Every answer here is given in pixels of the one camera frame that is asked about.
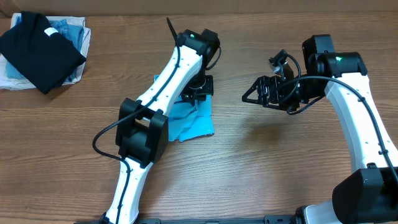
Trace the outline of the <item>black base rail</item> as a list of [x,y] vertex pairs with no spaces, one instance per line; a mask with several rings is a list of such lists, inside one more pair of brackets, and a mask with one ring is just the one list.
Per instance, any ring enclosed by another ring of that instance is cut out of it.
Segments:
[[138,218],[133,224],[304,224],[296,215],[265,215],[263,218],[220,218],[161,220],[159,218]]

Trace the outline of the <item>folded black shirt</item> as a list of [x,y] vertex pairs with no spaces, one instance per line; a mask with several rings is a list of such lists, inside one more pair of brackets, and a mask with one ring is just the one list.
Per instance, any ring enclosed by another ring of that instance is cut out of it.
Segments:
[[1,55],[43,94],[86,62],[43,14],[29,11],[22,11],[21,22],[1,36]]

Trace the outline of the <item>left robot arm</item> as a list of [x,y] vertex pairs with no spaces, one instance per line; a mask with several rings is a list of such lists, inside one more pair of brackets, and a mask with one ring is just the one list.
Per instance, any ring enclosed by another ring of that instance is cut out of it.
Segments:
[[117,160],[121,164],[113,202],[99,223],[134,223],[150,168],[161,158],[169,138],[169,114],[176,101],[191,105],[213,95],[213,77],[206,71],[220,52],[218,34],[205,29],[174,34],[175,48],[152,86],[137,100],[126,98],[116,128]]

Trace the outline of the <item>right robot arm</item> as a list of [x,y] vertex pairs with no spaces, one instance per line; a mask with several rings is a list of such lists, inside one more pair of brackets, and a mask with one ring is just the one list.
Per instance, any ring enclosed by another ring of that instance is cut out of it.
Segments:
[[333,189],[331,199],[299,207],[293,215],[268,216],[266,223],[395,222],[397,148],[374,104],[362,57],[336,52],[328,34],[311,36],[302,51],[305,65],[296,71],[286,51],[271,57],[273,76],[259,77],[242,100],[296,115],[328,99],[348,144],[352,173]]

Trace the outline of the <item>light blue t-shirt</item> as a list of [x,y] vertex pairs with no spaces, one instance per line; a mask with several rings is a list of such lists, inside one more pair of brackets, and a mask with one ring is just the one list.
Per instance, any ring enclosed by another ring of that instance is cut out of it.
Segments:
[[181,96],[177,98],[169,113],[169,142],[214,135],[211,97],[207,95],[205,101],[194,105],[184,102]]

